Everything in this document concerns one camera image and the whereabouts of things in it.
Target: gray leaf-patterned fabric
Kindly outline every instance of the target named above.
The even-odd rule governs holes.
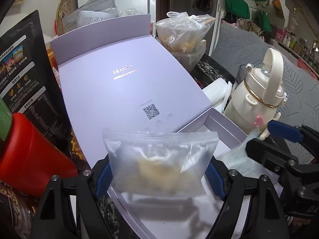
[[[262,63],[268,48],[256,34],[222,24],[220,36],[211,57],[236,77],[241,64]],[[280,121],[291,126],[307,125],[319,130],[319,82],[296,67],[284,55],[284,84],[288,101],[278,108]],[[300,163],[313,157],[301,145],[287,141],[287,145]]]

